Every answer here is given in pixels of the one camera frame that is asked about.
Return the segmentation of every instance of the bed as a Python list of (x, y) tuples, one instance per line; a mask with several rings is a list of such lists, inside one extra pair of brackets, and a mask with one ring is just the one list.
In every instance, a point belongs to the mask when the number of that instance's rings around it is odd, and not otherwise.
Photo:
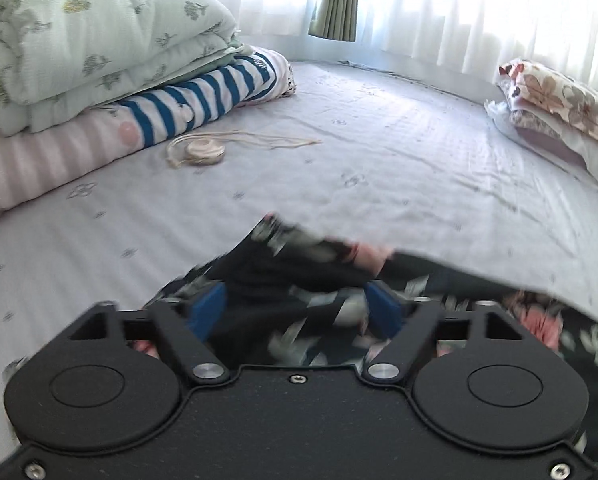
[[(160, 144), (0, 218), (0, 396), (4, 367), (95, 301), (140, 308), (270, 211), (545, 291), (598, 320), (598, 188), (503, 137), (481, 105), (343, 64), (293, 69), (297, 94), (200, 131), (322, 144), (230, 143), (217, 166), (178, 170)], [(14, 445), (0, 398), (0, 460)]]

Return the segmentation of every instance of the pillow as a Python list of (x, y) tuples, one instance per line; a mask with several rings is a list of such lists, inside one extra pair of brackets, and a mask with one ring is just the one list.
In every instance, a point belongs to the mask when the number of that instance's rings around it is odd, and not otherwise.
[(500, 66), (512, 82), (508, 99), (524, 99), (598, 140), (598, 92), (535, 61), (514, 59)]
[(561, 117), (550, 114), (523, 98), (511, 98), (511, 80), (502, 79), (499, 83), (508, 103), (508, 122), (512, 124), (522, 139), (535, 152), (546, 156), (546, 152), (566, 161), (573, 167), (584, 168), (598, 183), (598, 142), (582, 135), (575, 127), (564, 122)]

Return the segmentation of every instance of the string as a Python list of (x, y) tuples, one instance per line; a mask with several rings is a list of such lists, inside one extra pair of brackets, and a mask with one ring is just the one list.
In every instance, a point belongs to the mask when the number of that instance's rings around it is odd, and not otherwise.
[[(189, 141), (185, 149), (184, 158), (173, 156), (172, 150), (179, 143)], [(223, 158), (224, 147), (219, 142), (242, 142), (251, 146), (259, 146), (275, 150), (277, 148), (301, 148), (311, 144), (320, 144), (317, 139), (305, 139), (302, 137), (282, 137), (264, 134), (253, 134), (250, 132), (192, 132), (182, 135), (170, 141), (166, 147), (166, 158), (170, 166), (178, 168), (182, 164), (215, 164)]]

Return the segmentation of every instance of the folded blanket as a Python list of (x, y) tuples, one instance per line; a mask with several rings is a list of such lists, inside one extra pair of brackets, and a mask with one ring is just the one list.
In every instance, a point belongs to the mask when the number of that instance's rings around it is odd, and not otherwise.
[[(0, 0), (0, 109), (52, 98), (58, 108), (83, 110), (139, 91), (194, 70), (193, 60), (229, 54), (235, 27), (216, 0)], [(138, 66), (140, 73), (123, 72)], [(74, 89), (79, 105), (73, 96), (62, 102)], [(33, 130), (50, 125), (33, 114)]]
[(287, 60), (256, 49), (252, 56), (236, 56), (229, 66), (92, 108), (44, 132), (0, 136), (0, 214), (117, 158), (214, 121), (237, 105), (294, 90)]

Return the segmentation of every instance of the floral pillow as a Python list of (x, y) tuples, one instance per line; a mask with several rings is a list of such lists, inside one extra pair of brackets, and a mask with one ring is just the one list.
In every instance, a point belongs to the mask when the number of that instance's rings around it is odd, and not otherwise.
[(598, 92), (534, 61), (514, 59), (500, 66), (512, 80), (508, 99), (525, 99), (598, 140)]

